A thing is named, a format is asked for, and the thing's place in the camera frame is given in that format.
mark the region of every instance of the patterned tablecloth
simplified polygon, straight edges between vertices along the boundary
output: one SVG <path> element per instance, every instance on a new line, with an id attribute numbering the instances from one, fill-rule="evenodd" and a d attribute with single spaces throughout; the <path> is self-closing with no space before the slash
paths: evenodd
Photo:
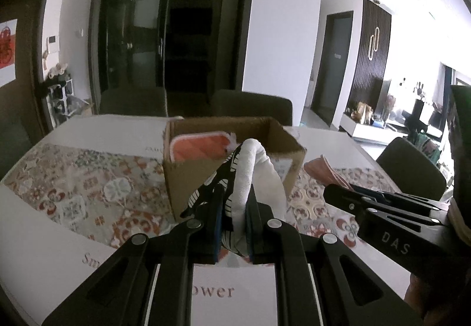
<path id="1" fill-rule="evenodd" d="M 348 182 L 392 192 L 372 169 L 336 169 Z M 176 224 L 163 168 L 152 158 L 39 144 L 4 180 L 17 196 L 52 221 L 119 248 L 132 234 L 168 233 Z M 326 204 L 324 187 L 301 169 L 288 198 L 287 222 L 319 237 L 336 234 L 348 247 L 360 241 L 355 218 Z"/>

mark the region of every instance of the cardboard box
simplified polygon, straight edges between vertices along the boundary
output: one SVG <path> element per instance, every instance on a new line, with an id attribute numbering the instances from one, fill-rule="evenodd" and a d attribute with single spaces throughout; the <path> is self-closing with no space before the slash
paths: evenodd
<path id="1" fill-rule="evenodd" d="M 181 222 L 180 213 L 187 207 L 191 194 L 224 162 L 220 160 L 170 160 L 170 142 L 182 134 L 225 131 L 235 133 L 237 143 L 256 139 L 280 174 L 288 196 L 293 189 L 306 150 L 270 117 L 205 117 L 170 121 L 163 139 L 163 170 L 167 193 L 175 219 Z"/>

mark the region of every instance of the chair backrest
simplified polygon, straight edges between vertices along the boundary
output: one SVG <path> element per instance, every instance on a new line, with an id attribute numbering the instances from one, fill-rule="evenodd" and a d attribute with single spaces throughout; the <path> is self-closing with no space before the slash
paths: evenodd
<path id="1" fill-rule="evenodd" d="M 0 180 L 28 152 L 32 143 L 18 121 L 0 124 Z"/>
<path id="2" fill-rule="evenodd" d="M 293 104 L 279 96 L 219 89 L 211 99 L 216 117 L 272 117 L 282 125 L 293 125 Z"/>
<path id="3" fill-rule="evenodd" d="M 100 114 L 167 117 L 167 93 L 164 87 L 107 89 L 101 94 L 99 112 Z"/>
<path id="4" fill-rule="evenodd" d="M 439 169 L 403 138 L 394 139 L 376 162 L 403 193 L 439 201 L 447 188 Z"/>

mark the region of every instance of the orange quilted item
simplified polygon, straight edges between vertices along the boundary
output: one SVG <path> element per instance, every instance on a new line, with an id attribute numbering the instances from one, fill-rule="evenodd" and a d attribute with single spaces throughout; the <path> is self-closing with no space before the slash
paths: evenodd
<path id="1" fill-rule="evenodd" d="M 225 132 L 192 133 L 176 136 L 170 142 L 170 159 L 173 162 L 200 159 L 224 159 L 232 143 Z"/>

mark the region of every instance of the dark wall panel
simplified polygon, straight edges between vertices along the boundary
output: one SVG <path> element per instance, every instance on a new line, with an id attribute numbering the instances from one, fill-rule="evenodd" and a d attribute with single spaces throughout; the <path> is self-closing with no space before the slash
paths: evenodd
<path id="1" fill-rule="evenodd" d="M 370 60 L 370 38 L 375 35 L 376 28 L 379 29 L 379 43 Z M 358 103 L 363 102 L 373 110 L 376 109 L 388 58 L 390 35 L 391 15 L 373 2 L 363 0 L 360 47 L 347 107 L 356 109 Z"/>

